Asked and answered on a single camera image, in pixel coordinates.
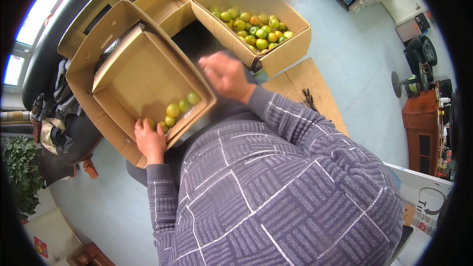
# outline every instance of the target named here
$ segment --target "hole in cardboard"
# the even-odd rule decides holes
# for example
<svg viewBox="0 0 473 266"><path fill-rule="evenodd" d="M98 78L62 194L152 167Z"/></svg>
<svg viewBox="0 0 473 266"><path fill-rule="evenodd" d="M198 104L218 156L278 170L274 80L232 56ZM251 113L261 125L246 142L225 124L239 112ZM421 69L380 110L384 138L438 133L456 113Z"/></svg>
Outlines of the hole in cardboard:
<svg viewBox="0 0 473 266"><path fill-rule="evenodd" d="M114 36L113 34L110 34L110 36L102 43L102 46L100 47L100 49L103 49L105 45L107 45L107 43L110 41L110 39L112 39L113 36Z"/></svg>

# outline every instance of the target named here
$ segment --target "gray patterned sweater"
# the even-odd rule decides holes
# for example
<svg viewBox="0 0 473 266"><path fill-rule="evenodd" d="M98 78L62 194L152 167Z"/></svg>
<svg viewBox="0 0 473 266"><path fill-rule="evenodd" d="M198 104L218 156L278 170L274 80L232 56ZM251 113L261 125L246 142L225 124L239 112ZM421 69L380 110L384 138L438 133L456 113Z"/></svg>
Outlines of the gray patterned sweater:
<svg viewBox="0 0 473 266"><path fill-rule="evenodd" d="M175 191L149 165L160 265L384 265L403 207L381 160L319 113L257 87L263 122L216 125L191 146Z"/></svg>

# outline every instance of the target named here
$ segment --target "potted plant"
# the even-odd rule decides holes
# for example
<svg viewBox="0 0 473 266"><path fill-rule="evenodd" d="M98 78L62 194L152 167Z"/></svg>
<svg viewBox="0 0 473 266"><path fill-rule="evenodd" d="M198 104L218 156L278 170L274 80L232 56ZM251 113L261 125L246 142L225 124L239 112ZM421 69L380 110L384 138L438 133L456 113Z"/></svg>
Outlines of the potted plant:
<svg viewBox="0 0 473 266"><path fill-rule="evenodd" d="M34 213L39 204L39 189L44 187L36 162L36 144L25 136L8 137L2 144L3 162L8 167L10 184L17 196L22 218Z"/></svg>

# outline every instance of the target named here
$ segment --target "wooden cabinet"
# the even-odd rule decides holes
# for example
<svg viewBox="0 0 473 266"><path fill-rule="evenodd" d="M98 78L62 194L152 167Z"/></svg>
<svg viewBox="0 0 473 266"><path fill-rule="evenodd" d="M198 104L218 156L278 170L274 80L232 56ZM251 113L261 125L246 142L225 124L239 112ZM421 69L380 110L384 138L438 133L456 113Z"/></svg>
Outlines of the wooden cabinet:
<svg viewBox="0 0 473 266"><path fill-rule="evenodd" d="M409 169L436 176L442 126L436 90L408 98L402 114L409 147Z"/></svg>

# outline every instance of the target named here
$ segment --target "wooden chair leg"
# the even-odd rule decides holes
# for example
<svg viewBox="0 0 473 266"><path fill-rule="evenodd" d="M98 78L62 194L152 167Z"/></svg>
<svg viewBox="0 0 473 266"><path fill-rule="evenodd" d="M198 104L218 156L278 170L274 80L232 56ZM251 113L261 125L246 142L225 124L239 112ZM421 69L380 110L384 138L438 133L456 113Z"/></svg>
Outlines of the wooden chair leg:
<svg viewBox="0 0 473 266"><path fill-rule="evenodd" d="M92 162L91 156L86 156L84 158L84 170L86 171L87 174L89 174L91 179L95 179L98 177L97 170L95 169L94 163Z"/></svg>

